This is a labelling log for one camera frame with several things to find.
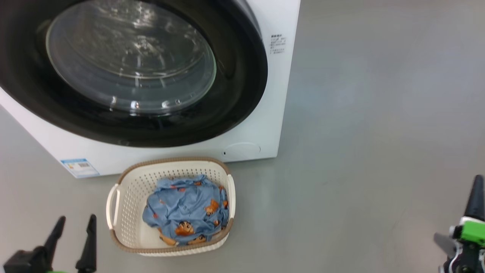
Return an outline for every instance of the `gray floor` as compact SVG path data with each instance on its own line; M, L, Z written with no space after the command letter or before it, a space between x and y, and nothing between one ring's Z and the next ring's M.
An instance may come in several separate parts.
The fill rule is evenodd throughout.
M116 176L75 180L0 110L0 260L67 224L74 272L90 213L99 272L435 272L433 245L485 173L485 1L303 0L280 154L230 164L238 207L211 253L147 258L111 242Z

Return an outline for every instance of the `washing machine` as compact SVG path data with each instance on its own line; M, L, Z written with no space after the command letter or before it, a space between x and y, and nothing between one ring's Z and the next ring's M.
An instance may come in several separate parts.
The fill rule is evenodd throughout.
M78 178L276 157L299 7L2 0L0 103Z

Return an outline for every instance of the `white plastic basket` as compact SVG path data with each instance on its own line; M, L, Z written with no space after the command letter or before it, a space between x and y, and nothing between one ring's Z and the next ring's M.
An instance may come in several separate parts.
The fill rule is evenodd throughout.
M229 222L226 229L211 241L187 245L168 246L159 239L156 228L142 219L146 199L157 181L168 177L195 177L205 174L212 182L223 186L229 201ZM113 212L113 199L116 197ZM234 180L224 163L212 158L187 157L154 160L136 164L121 174L113 186L106 203L106 220L113 241L124 251L144 256L182 256L215 250L227 240L234 222L236 192Z

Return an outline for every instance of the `blue fabric with cartoon print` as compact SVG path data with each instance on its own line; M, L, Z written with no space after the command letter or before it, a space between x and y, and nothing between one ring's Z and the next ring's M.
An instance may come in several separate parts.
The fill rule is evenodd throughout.
M226 190L206 175L164 178L147 199L143 221L159 228L160 238L168 244L173 240L181 245L210 241L227 225L227 204Z

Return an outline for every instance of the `washing machine door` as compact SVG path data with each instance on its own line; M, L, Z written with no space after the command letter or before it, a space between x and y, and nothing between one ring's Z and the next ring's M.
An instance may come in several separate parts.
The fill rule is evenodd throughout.
M91 139L173 147L244 120L267 79L243 1L3 0L0 85Z

